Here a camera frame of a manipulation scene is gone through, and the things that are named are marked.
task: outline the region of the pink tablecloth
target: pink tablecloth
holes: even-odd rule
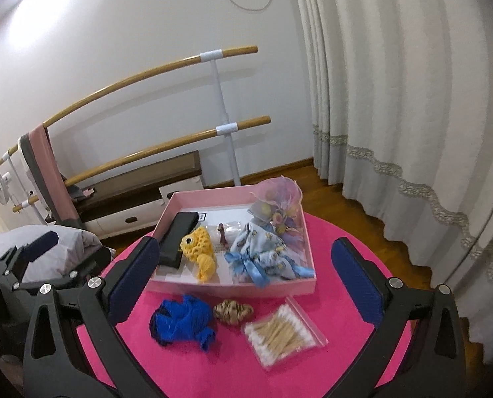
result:
[[[322,397],[336,383],[366,342],[372,325],[362,321],[352,299],[331,264],[331,245],[346,236],[365,259],[372,260],[391,276],[379,259],[355,237],[335,225],[306,214],[306,223],[315,259],[317,287],[312,295],[296,300],[327,337],[329,344],[295,355],[271,371],[261,368],[254,353],[238,328],[215,324],[216,342],[205,354],[198,343],[173,343],[160,347],[149,334],[151,314],[170,295],[145,291],[129,319],[117,330],[150,377],[170,398],[188,397]],[[123,259],[136,246],[127,248],[117,259]],[[218,300],[207,299],[210,304]],[[254,306],[255,316],[275,310],[282,299],[244,300]],[[99,380],[113,385],[81,327],[79,338],[86,356]],[[410,340],[410,326],[378,384],[392,379]]]

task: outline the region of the pink box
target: pink box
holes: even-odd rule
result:
[[[242,186],[177,192],[171,197],[160,220],[158,220],[153,237],[160,241],[174,216],[181,211],[206,213],[205,221],[209,225],[217,225],[220,222],[230,223],[231,221],[241,221],[242,224],[246,224],[252,218],[247,209],[256,200],[252,193],[253,187]],[[301,207],[299,219],[304,228],[307,266],[315,269],[306,221]],[[272,282],[264,289],[256,287],[253,283],[234,284],[226,260],[222,255],[217,254],[216,256],[217,273],[206,283],[197,282],[192,270],[194,266],[186,263],[186,260],[183,259],[178,270],[158,266],[146,288],[166,294],[204,294],[220,298],[275,298],[287,295],[312,294],[315,291],[316,275],[310,279]]]

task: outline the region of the pink towel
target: pink towel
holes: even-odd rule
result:
[[[281,362],[265,371],[239,328],[215,323],[216,342],[206,354],[196,342],[174,343],[160,347],[149,334],[150,316],[163,299],[170,295],[144,291],[129,319],[117,326],[149,376],[170,398],[189,397],[310,397],[317,398],[336,383],[366,342],[372,325],[362,321],[344,284],[331,264],[331,245],[338,237],[346,236],[367,260],[376,263],[391,276],[387,268],[362,242],[335,225],[306,214],[311,251],[317,270],[317,287],[312,295],[297,296],[296,301],[325,334],[329,344],[311,349]],[[112,265],[126,258],[136,247],[136,241]],[[210,304],[220,300],[203,298]],[[254,306],[254,318],[274,311],[283,299],[241,300]],[[78,335],[97,379],[113,386],[95,352],[84,327]],[[410,324],[378,385],[391,380],[399,367],[410,342]]]
[[[60,220],[79,220],[79,214],[60,176],[46,128],[40,125],[33,131],[30,131],[29,142],[31,143],[38,168],[42,173],[47,191],[55,205],[56,213],[59,215]]]

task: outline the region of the blue crocheted toy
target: blue crocheted toy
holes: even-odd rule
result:
[[[195,340],[207,352],[215,340],[215,331],[208,327],[213,319],[210,306],[191,295],[184,295],[182,303],[165,300],[150,318],[150,334],[158,344]]]

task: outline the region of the metal screw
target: metal screw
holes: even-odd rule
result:
[[[399,289],[403,286],[403,281],[401,281],[399,278],[392,277],[390,280],[388,280],[388,284],[390,284],[390,286],[394,287],[395,289]]]
[[[451,293],[451,289],[447,287],[445,284],[440,284],[438,286],[438,290],[440,291],[441,294],[444,295],[449,295]]]
[[[101,284],[101,279],[99,277],[93,277],[88,280],[88,287],[94,289],[95,287],[99,287]]]
[[[43,295],[48,294],[51,292],[51,284],[45,283],[41,288],[40,288],[40,293]]]

